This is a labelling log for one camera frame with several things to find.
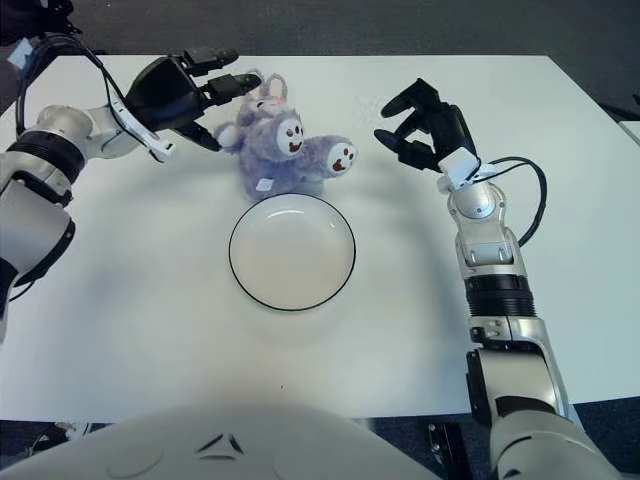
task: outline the black cable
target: black cable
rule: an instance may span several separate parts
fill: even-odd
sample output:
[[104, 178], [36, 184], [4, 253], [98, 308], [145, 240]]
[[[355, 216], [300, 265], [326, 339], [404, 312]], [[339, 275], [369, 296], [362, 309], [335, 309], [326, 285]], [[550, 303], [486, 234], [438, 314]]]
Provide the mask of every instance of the black cable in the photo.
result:
[[491, 180], [492, 178], [496, 178], [501, 175], [504, 175], [505, 173], [508, 173], [524, 165], [528, 165], [533, 169], [533, 171], [536, 173], [538, 177], [538, 183], [540, 184], [540, 201], [538, 202], [538, 209], [536, 210], [536, 214], [533, 217], [533, 221], [531, 222], [531, 225], [529, 226], [527, 231], [524, 232], [524, 235], [520, 237], [520, 240], [518, 240], [518, 245], [520, 247], [523, 247], [524, 245], [526, 245], [526, 243], [529, 240], [531, 240], [531, 237], [533, 237], [533, 235], [536, 233], [536, 231], [540, 227], [540, 223], [542, 223], [542, 217], [544, 215], [545, 209], [547, 208], [547, 177], [545, 176], [544, 172], [538, 165], [536, 165], [533, 161], [529, 160], [528, 158], [524, 158], [524, 157], [504, 157], [489, 163], [493, 165], [498, 165], [504, 162], [518, 162], [518, 163], [512, 167], [509, 167], [501, 172], [496, 173], [495, 175], [491, 175], [489, 177], [476, 180], [473, 183], [476, 184], [476, 183], [486, 182], [488, 180]]
[[[25, 66], [23, 70], [23, 74], [20, 76], [20, 83], [18, 87], [18, 98], [16, 102], [16, 136], [19, 136], [22, 132], [24, 132], [24, 104], [26, 99], [26, 92], [29, 84], [33, 80], [31, 77], [34, 73], [38, 72], [39, 67], [42, 61], [46, 58], [46, 53], [49, 52], [52, 48], [57, 47], [70, 47], [76, 53], [83, 55], [87, 58], [93, 65], [100, 70], [102, 74], [102, 79], [104, 81], [105, 92], [107, 95], [107, 105], [109, 110], [111, 111], [111, 115], [113, 116], [114, 121], [120, 127], [120, 129], [133, 138], [135, 141], [140, 143], [146, 148], [144, 142], [133, 132], [127, 129], [123, 123], [120, 121], [117, 113], [114, 111], [113, 106], [111, 105], [111, 93], [109, 92], [109, 85], [114, 89], [116, 95], [120, 98], [120, 101], [124, 104], [125, 97], [118, 84], [115, 82], [109, 71], [106, 69], [104, 64], [100, 61], [100, 59], [80, 40], [70, 35], [65, 34], [52, 34], [47, 36], [43, 41], [38, 43], [36, 47], [33, 49], [31, 53], [31, 59]], [[149, 149], [147, 149], [149, 155], [157, 162], [158, 157]]]
[[29, 291], [29, 289], [30, 289], [31, 287], [33, 287], [33, 284], [34, 284], [34, 283], [36, 283], [36, 281], [35, 281], [35, 280], [34, 280], [33, 282], [31, 282], [29, 285], [27, 285], [27, 287], [26, 287], [24, 290], [22, 290], [20, 293], [18, 293], [17, 295], [14, 295], [13, 297], [11, 297], [11, 298], [9, 299], [9, 302], [13, 302], [14, 300], [19, 299], [22, 295], [24, 295], [25, 293], [27, 293], [27, 292]]

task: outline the tag on toy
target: tag on toy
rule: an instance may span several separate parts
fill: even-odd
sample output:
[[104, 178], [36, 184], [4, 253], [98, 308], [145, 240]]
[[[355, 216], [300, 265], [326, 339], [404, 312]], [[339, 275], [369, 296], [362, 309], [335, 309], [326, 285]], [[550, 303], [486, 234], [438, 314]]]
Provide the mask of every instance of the tag on toy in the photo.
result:
[[256, 190], [259, 192], [268, 192], [273, 187], [273, 179], [271, 178], [261, 178], [258, 181], [258, 185], [256, 186]]

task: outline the toy ear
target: toy ear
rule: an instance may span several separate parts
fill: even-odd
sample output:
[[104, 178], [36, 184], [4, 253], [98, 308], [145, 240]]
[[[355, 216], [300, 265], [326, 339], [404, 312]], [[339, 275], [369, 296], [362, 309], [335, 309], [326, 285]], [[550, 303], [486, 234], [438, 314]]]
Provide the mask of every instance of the toy ear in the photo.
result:
[[265, 82], [265, 87], [269, 89], [269, 96], [281, 100], [287, 99], [287, 83], [277, 73], [271, 75]]
[[246, 94], [246, 98], [247, 100], [258, 100], [260, 98], [262, 98], [262, 89], [264, 88], [264, 75], [262, 75], [262, 72], [260, 70], [258, 70], [257, 68], [254, 68], [253, 70], [249, 70], [247, 73], [250, 73], [252, 75], [255, 75], [256, 77], [260, 78], [260, 82], [261, 85], [259, 87], [254, 88], [253, 90], [251, 90], [250, 92], [248, 92]]

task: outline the plush bunny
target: plush bunny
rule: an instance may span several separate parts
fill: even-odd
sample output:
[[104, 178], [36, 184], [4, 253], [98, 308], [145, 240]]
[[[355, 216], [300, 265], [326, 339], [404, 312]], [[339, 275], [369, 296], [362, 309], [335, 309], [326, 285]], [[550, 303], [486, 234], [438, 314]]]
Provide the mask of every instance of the plush bunny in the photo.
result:
[[213, 135], [223, 150], [239, 155], [245, 190], [254, 200], [343, 175], [357, 156], [344, 137], [305, 140], [300, 116], [286, 101], [287, 84], [274, 74], [245, 96], [235, 124], [223, 124]]

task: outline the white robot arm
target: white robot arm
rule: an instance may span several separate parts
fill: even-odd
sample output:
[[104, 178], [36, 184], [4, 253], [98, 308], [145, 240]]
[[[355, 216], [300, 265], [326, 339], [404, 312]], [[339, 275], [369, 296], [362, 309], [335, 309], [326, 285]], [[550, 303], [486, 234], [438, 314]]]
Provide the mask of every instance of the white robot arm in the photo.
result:
[[[108, 104], [87, 111], [50, 106], [25, 130], [24, 96], [30, 74], [60, 44], [77, 49], [102, 71]], [[73, 239], [75, 224], [64, 208], [88, 160], [121, 157], [142, 145], [157, 161], [167, 161], [175, 146], [155, 133], [165, 129], [219, 150], [215, 139], [195, 120], [206, 108], [253, 90], [260, 79], [224, 75], [197, 87], [191, 77], [237, 58], [235, 51], [161, 57], [138, 75], [125, 97], [100, 60], [75, 38], [55, 35], [38, 44], [22, 72], [16, 102], [18, 138], [0, 155], [0, 343], [7, 328], [11, 290], [42, 277]]]
[[[163, 128], [175, 128], [201, 144], [210, 141], [193, 123], [191, 107], [158, 107], [162, 92], [146, 80], [158, 65], [165, 68], [164, 62], [142, 72], [126, 101], [114, 92], [116, 103], [87, 112], [45, 109], [36, 126], [3, 154], [0, 332], [10, 289], [44, 275], [71, 241], [75, 226], [64, 206], [87, 159], [124, 155], [138, 143], [156, 158], [166, 157], [173, 147], [153, 133]], [[169, 62], [174, 73], [184, 73], [181, 60]], [[218, 100], [208, 95], [208, 101], [222, 102], [257, 85], [249, 76], [225, 81], [218, 87], [231, 93]], [[455, 245], [471, 311], [469, 331], [480, 344], [467, 354], [469, 397], [474, 417], [492, 428], [494, 478], [622, 478], [565, 418], [567, 396], [544, 322], [535, 314], [520, 245], [504, 225], [506, 198], [486, 181], [497, 175], [495, 165], [482, 164], [460, 110], [441, 102], [424, 81], [402, 92], [382, 113], [392, 116], [408, 108], [415, 111], [396, 132], [380, 130], [376, 137], [401, 162], [443, 174], [438, 187], [449, 195], [448, 208], [458, 226]], [[169, 118], [167, 111], [187, 113]], [[433, 150], [405, 140], [416, 129], [432, 135]], [[215, 150], [215, 144], [208, 145]], [[302, 407], [264, 405], [206, 405], [125, 422], [0, 472], [0, 478], [12, 480], [432, 476], [348, 420]]]

